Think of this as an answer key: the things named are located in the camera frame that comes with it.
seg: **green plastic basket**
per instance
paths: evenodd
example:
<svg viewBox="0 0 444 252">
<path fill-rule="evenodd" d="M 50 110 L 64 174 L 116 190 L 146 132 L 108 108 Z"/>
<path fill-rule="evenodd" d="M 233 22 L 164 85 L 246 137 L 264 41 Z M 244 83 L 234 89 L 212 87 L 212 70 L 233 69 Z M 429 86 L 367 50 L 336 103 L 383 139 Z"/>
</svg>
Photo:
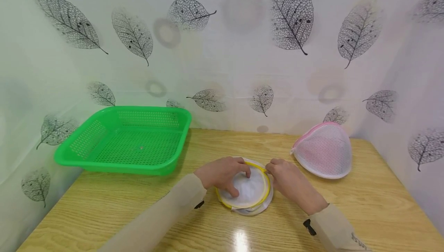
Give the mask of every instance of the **green plastic basket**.
<svg viewBox="0 0 444 252">
<path fill-rule="evenodd" d="M 89 171 L 167 175 L 176 167 L 191 120 L 180 108 L 108 107 L 76 129 L 54 159 Z"/>
</svg>

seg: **beige sleeve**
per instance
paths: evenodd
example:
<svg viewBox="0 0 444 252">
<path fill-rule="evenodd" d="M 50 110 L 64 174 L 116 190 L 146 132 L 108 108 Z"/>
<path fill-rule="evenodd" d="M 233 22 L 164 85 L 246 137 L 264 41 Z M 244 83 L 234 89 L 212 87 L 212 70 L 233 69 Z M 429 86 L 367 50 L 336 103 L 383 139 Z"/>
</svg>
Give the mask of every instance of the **beige sleeve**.
<svg viewBox="0 0 444 252">
<path fill-rule="evenodd" d="M 151 251 L 179 218 L 202 202 L 206 193 L 201 180 L 195 174 L 188 174 L 98 251 Z"/>
<path fill-rule="evenodd" d="M 353 227 L 335 205 L 310 216 L 310 225 L 328 252 L 371 251 L 356 237 Z"/>
</svg>

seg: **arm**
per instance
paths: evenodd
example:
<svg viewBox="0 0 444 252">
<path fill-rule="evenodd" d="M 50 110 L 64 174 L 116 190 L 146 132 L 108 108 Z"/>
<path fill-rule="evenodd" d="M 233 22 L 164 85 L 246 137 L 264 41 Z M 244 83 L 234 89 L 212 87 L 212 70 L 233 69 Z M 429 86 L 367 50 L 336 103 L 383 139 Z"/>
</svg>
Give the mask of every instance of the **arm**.
<svg viewBox="0 0 444 252">
<path fill-rule="evenodd" d="M 166 196 L 114 235 L 99 251 L 151 251 L 179 218 L 202 202 L 206 193 L 201 180 L 195 174 L 188 174 Z"/>
<path fill-rule="evenodd" d="M 353 226 L 334 205 L 310 216 L 311 226 L 328 252 L 371 250 L 357 238 Z"/>
<path fill-rule="evenodd" d="M 328 252 L 371 251 L 356 237 L 339 209 L 325 201 L 296 165 L 272 159 L 266 169 L 274 178 L 275 188 L 309 215 L 310 226 Z"/>
<path fill-rule="evenodd" d="M 217 187 L 239 196 L 232 179 L 251 171 L 242 158 L 221 158 L 182 178 L 162 199 L 149 207 L 102 246 L 99 252 L 152 251 L 169 229 L 202 202 L 207 189 Z"/>
</svg>

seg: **mesh laundry bag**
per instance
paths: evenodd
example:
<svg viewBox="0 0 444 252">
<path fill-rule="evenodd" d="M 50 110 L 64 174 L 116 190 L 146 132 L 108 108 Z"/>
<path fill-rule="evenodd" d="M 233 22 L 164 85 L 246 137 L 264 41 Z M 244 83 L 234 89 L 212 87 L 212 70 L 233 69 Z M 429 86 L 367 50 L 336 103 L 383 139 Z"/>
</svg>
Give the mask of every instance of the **mesh laundry bag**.
<svg viewBox="0 0 444 252">
<path fill-rule="evenodd" d="M 340 179 L 352 169 L 352 147 L 339 124 L 318 124 L 296 141 L 291 149 L 308 171 L 325 179 Z"/>
<path fill-rule="evenodd" d="M 233 185 L 239 191 L 239 196 L 231 197 L 227 191 L 218 189 L 216 194 L 227 208 L 252 216 L 263 212 L 270 204 L 273 196 L 272 180 L 264 173 L 265 167 L 262 164 L 246 158 L 244 160 L 250 165 L 251 176 L 247 178 L 244 172 L 234 176 Z"/>
</svg>

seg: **black wrist strap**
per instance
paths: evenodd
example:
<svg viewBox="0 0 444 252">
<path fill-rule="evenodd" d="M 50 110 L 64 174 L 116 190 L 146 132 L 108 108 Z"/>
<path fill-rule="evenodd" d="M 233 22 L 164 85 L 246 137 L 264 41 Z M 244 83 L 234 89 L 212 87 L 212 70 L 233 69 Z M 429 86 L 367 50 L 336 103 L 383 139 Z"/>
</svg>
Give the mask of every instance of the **black wrist strap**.
<svg viewBox="0 0 444 252">
<path fill-rule="evenodd" d="M 202 202 L 198 203 L 197 206 L 195 206 L 195 208 L 200 208 L 204 203 L 205 203 L 205 201 L 202 200 Z"/>
<path fill-rule="evenodd" d="M 310 225 L 311 220 L 307 219 L 304 221 L 304 226 L 307 228 L 308 232 L 310 233 L 310 235 L 316 235 L 316 231 L 315 229 L 313 229 L 313 227 Z"/>
</svg>

